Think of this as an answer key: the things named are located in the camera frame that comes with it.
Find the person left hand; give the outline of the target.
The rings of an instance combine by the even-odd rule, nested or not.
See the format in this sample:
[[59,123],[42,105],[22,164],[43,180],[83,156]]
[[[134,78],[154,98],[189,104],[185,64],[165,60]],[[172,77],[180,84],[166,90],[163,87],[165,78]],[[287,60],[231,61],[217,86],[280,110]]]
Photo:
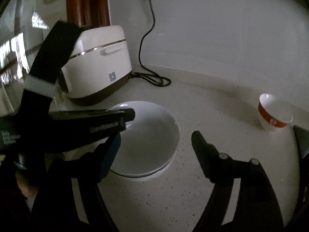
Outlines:
[[34,188],[24,180],[24,178],[20,174],[15,174],[17,185],[19,189],[21,190],[24,197],[27,199],[35,199],[37,196],[37,188]]

